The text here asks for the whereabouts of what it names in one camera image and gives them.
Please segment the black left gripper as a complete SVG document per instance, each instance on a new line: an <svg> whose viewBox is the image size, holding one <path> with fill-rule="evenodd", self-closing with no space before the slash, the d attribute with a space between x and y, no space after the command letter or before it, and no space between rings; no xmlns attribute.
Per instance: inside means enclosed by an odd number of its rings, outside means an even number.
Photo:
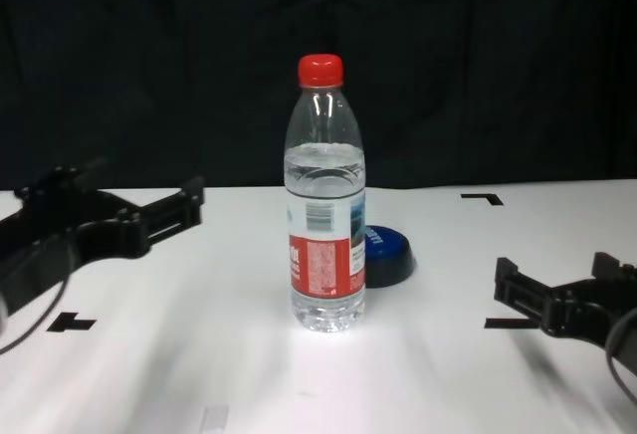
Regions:
<svg viewBox="0 0 637 434"><path fill-rule="evenodd" d="M136 259L202 223L204 178L144 206L99 191L107 160L57 165L16 188L22 208L1 221L1 308L8 318L84 265Z"/></svg>

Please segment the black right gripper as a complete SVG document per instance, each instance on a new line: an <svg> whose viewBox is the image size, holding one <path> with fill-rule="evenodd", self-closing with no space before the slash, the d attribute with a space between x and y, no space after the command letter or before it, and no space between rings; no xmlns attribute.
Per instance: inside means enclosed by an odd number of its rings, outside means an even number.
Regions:
<svg viewBox="0 0 637 434"><path fill-rule="evenodd" d="M636 266L596 252L593 280L547 286L498 258L494 300L524 315L544 333L606 348L611 331L636 308Z"/></svg>

